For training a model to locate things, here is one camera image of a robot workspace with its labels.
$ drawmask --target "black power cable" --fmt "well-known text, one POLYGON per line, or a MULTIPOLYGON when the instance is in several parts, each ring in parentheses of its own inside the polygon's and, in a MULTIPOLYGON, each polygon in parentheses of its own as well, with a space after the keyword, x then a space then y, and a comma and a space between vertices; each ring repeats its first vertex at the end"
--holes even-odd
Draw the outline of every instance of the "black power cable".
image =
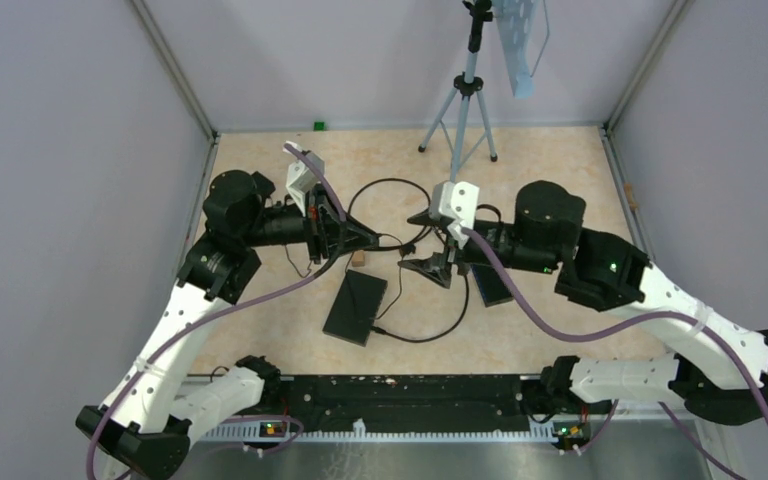
MULTIPOLYGON (((375 180, 373 182, 367 183, 366 185, 361 187, 361 189, 358 190, 357 193, 355 193, 355 195, 352 197, 352 200, 349 202, 349 208, 346 209, 346 214, 351 215, 352 208, 354 207, 355 201, 360 196, 360 194, 362 194, 363 192, 365 192, 367 189, 369 189, 370 187, 372 187, 374 185, 378 185, 379 183, 385 183, 385 182, 404 183, 406 185, 410 185, 410 186, 416 187, 425 196, 425 199, 428 201, 428 207, 429 208, 431 207, 431 196, 428 194, 427 190, 422 188, 422 186, 420 186, 416 182, 412 182, 412 181, 404 179, 404 178, 387 177, 387 178, 381 178, 381 179, 375 180)), ((480 208, 494 211, 496 213, 496 215, 498 216, 498 218, 499 218, 499 222, 501 223, 501 221, 502 221, 502 213, 499 211, 499 209, 497 209, 496 207, 493 207, 492 205, 482 205, 480 208)), ((383 247, 379 246, 378 248, 369 249, 368 251, 370 251, 370 252, 392 252, 392 251, 398 251, 399 254, 400 254, 400 257, 402 259, 404 259, 407 255, 410 255, 411 253, 415 252, 416 251, 416 244, 419 243, 420 241, 422 241, 431 232, 434 232, 434 234, 437 236, 437 238, 444 245, 446 244, 445 238, 441 235, 441 233, 436 228, 424 226, 419 231, 419 233, 416 236, 414 236, 412 239, 410 239, 407 243, 402 242, 397 237, 395 237, 393 235, 390 235, 389 233, 381 233, 381 234, 378 235, 379 237, 390 237, 390 238, 394 239, 396 242, 398 242, 398 245, 387 245, 387 246, 383 246, 383 247)), ((350 262, 351 262, 351 259, 349 259, 349 261, 346 262, 346 267, 345 267, 346 271, 349 269, 350 262)), ((381 312, 381 314, 379 314, 377 317, 375 317, 375 320, 380 320, 382 317, 384 317, 384 315, 386 315, 387 312, 390 311, 390 308, 396 303, 396 301, 398 301, 399 298, 401 298, 402 291, 403 291, 402 270, 403 270, 403 268, 401 266, 399 266, 399 293, 396 294, 396 297, 393 300, 390 301, 390 303, 384 308, 384 310, 381 312)), ((401 340, 403 342, 408 342, 408 343, 427 343, 427 342, 432 342, 434 340, 440 339, 440 338, 448 335, 452 331, 454 331, 458 327, 458 325, 461 324, 461 322, 463 321, 464 317, 466 316, 466 311, 467 311, 467 308, 469 307, 469 281, 466 278, 466 276, 464 276, 464 285, 465 285, 465 292, 466 293, 465 293, 465 297, 464 297, 463 310, 461 311, 461 314, 458 317, 457 321, 454 323, 454 325, 449 327, 446 331, 444 331, 444 332, 442 332, 440 334, 434 335, 433 337, 421 338, 421 339, 402 337, 400 335, 396 335, 396 334, 390 333, 387 330, 385 330, 385 329, 383 329, 381 327, 377 327, 375 325, 372 326, 372 331, 376 332, 376 333, 379 333, 379 334, 382 334, 382 335, 386 335, 386 336, 394 338, 396 340, 401 340)), ((352 291, 351 284, 349 285, 349 294, 352 296, 352 301, 354 302, 354 292, 352 291)))
POLYGON ((214 368, 212 372, 210 372, 210 383, 213 383, 213 376, 219 372, 220 368, 224 368, 225 373, 228 373, 231 371, 231 369, 226 367, 225 365, 219 365, 218 367, 214 368))
POLYGON ((284 244, 284 254, 287 255, 287 261, 290 262, 290 265, 292 265, 293 270, 296 271, 296 275, 299 276, 299 278, 307 278, 308 275, 310 275, 311 269, 310 266, 313 265, 313 260, 307 262, 307 269, 305 273, 302 273, 301 270, 299 270, 299 267, 296 266, 296 262, 293 261, 292 258, 290 258, 290 249, 287 248, 287 244, 284 244))
POLYGON ((482 203, 481 205, 478 205, 475 207, 476 210, 489 210, 496 214, 496 240, 495 243, 498 244, 499 240, 502 236, 502 226, 504 225, 504 222, 502 222, 502 212, 499 211, 498 208, 494 207, 493 205, 482 203))
POLYGON ((544 425, 546 423, 549 423, 549 420, 555 418, 555 415, 557 412, 548 413, 546 415, 543 415, 543 418, 540 420, 537 420, 534 418, 534 413, 528 408, 528 405, 525 402, 520 402, 520 408, 522 410, 522 413, 524 413, 532 422, 538 423, 540 425, 544 425))
POLYGON ((458 325, 461 324, 461 322, 463 321, 464 317, 466 316, 467 308, 469 308, 469 279, 467 278, 466 275, 464 275, 463 277, 464 277, 464 289, 466 291, 466 293, 464 294, 464 307, 463 307, 463 310, 461 310, 461 314, 458 317, 457 321, 455 321, 455 323, 451 327, 446 329, 445 331, 443 331, 441 333, 438 333, 437 335, 434 335, 433 337, 428 337, 428 338, 407 338, 407 337, 402 337, 401 335, 396 335, 395 333, 390 333, 390 332, 388 332, 387 330, 384 330, 381 327, 376 327, 375 325, 372 326, 372 331, 375 332, 375 333, 380 333, 381 335, 386 335, 386 336, 388 336, 390 338, 395 338, 396 340, 401 340, 403 342, 407 342, 407 343, 428 343, 428 342, 433 342, 434 340, 439 340, 439 339, 445 337, 446 335, 452 333, 456 328, 458 328, 458 325))
MULTIPOLYGON (((395 182, 395 183, 404 183, 405 185, 410 185, 412 187, 416 187, 420 192, 422 192, 423 195, 425 195, 425 199, 428 200, 428 206, 431 207, 431 196, 428 194, 428 191, 422 188, 421 185, 419 185, 416 182, 412 182, 410 180, 406 180, 404 178, 397 178, 397 177, 387 177, 387 178, 379 178, 378 180, 372 181, 364 185, 360 188, 360 190, 355 193, 355 195, 352 197, 352 200, 349 202, 349 208, 346 209, 346 214, 351 215, 352 214, 352 208, 355 205, 355 200, 360 196, 361 193, 365 192, 369 187, 372 187, 374 185, 378 185, 379 183, 385 183, 385 182, 395 182)), ((431 233, 433 229, 431 227, 422 227, 422 229, 419 231, 419 233, 413 237, 412 239, 408 240, 407 243, 400 245, 387 245, 384 247, 377 247, 377 248, 371 248, 368 251, 370 252, 392 252, 396 251, 400 248, 403 248, 405 245, 416 245, 419 243, 422 239, 428 236, 429 233, 431 233)))

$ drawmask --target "zip tie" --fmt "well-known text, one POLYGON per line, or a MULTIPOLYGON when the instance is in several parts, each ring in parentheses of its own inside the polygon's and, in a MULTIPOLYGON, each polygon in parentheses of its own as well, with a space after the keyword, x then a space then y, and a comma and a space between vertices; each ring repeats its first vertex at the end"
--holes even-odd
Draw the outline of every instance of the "zip tie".
POLYGON ((143 357, 137 357, 137 359, 134 360, 134 368, 136 368, 138 372, 143 372, 143 375, 152 375, 155 377, 168 373, 166 370, 159 368, 156 364, 148 363, 148 360, 143 357))
POLYGON ((696 325, 693 326, 690 330, 687 331, 687 335, 690 338, 695 337, 699 332, 702 331, 703 328, 708 324, 708 318, 711 316, 711 314, 714 313, 714 309, 709 307, 708 305, 705 305, 702 301, 698 301, 696 303, 696 313, 693 314, 693 318, 695 318, 696 325))

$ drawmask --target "tripod leg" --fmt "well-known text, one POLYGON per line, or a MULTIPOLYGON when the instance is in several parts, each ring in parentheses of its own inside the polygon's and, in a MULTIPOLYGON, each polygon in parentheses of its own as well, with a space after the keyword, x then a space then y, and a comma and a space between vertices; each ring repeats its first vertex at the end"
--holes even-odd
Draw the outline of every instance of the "tripod leg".
POLYGON ((487 116, 487 104, 484 103, 484 92, 478 91, 478 107, 481 109, 481 119, 484 120, 484 132, 487 133, 487 146, 490 147, 490 161, 499 159, 496 155, 496 145, 493 143, 493 132, 490 131, 490 118, 487 116))
POLYGON ((422 143, 419 144, 419 151, 424 152, 425 148, 428 147, 428 142, 431 141, 431 136, 434 135, 434 130, 437 130, 437 125, 440 125, 440 122, 443 120, 443 115, 446 114, 446 110, 449 109, 449 105, 452 104, 452 100, 455 99, 455 93, 457 93, 456 88, 452 88, 452 91, 449 92, 449 96, 446 97, 446 101, 443 102, 443 108, 440 109, 440 112, 437 113, 437 116, 434 118, 434 123, 431 124, 431 127, 428 129, 428 133, 425 134, 425 140, 422 141, 422 143))
POLYGON ((466 132, 466 115, 469 113, 469 97, 461 99, 461 108, 458 110, 458 133, 455 136, 455 151, 452 152, 452 166, 449 170, 449 181, 454 182, 461 169, 461 151, 463 150, 464 133, 466 132))

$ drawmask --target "cable connector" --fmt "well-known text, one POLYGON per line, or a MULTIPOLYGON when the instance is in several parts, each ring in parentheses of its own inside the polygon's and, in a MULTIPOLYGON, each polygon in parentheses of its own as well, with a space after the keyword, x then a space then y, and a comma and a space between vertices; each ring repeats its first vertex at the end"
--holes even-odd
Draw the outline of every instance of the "cable connector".
POLYGON ((402 258, 407 257, 408 255, 413 255, 414 253, 416 253, 416 245, 412 243, 399 247, 399 256, 402 258))

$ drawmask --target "black clamp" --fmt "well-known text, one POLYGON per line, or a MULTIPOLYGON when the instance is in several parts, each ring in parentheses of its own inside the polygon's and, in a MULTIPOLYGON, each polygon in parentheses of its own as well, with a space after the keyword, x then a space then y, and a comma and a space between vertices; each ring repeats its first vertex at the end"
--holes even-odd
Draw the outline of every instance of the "black clamp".
MULTIPOLYGON (((758 331, 768 346, 768 329, 758 331)), ((720 425, 744 425, 761 418, 761 409, 749 389, 723 390, 681 355, 675 380, 668 386, 684 399, 688 412, 720 425)), ((768 406, 768 374, 761 373, 761 396, 768 406)))
POLYGON ((476 0, 474 4, 467 1, 464 1, 463 4, 472 17, 467 48, 472 53, 478 53, 481 49, 481 31, 484 28, 484 23, 493 21, 493 12, 490 11, 493 2, 491 0, 476 0))
POLYGON ((463 74, 460 74, 455 77, 455 88, 457 88, 464 97, 471 97, 473 93, 484 88, 484 80, 482 80, 481 77, 473 77, 472 83, 466 83, 463 79, 463 74))
POLYGON ((611 401, 586 403, 572 393, 572 369, 581 360, 570 355, 558 357, 551 367, 543 368, 539 381, 523 382, 523 404, 526 410, 544 414, 575 414, 581 407, 593 414, 606 414, 611 410, 611 401))
POLYGON ((266 357, 247 355, 234 364, 238 368, 248 368, 263 379, 263 392, 260 394, 260 404, 270 404, 276 400, 281 388, 281 370, 266 361, 266 357))
MULTIPOLYGON (((81 409, 75 425, 87 438, 92 438, 107 407, 87 405, 81 409)), ((140 426, 132 422, 124 427, 115 421, 104 426, 99 447, 143 477, 167 480, 181 467, 190 451, 187 432, 192 422, 169 416, 166 427, 159 433, 139 433, 140 426)))
MULTIPOLYGON (((443 288, 449 288, 452 286, 453 265, 453 263, 449 261, 449 258, 453 249, 454 247, 446 247, 443 253, 435 252, 428 258, 399 260, 398 265, 400 268, 422 275, 443 288)), ((458 267, 458 275, 466 276, 469 269, 465 263, 455 261, 454 265, 458 267)))
POLYGON ((204 235, 187 252, 177 284, 190 283, 205 291, 205 299, 219 297, 234 305, 259 268, 260 257, 251 248, 231 252, 204 235))

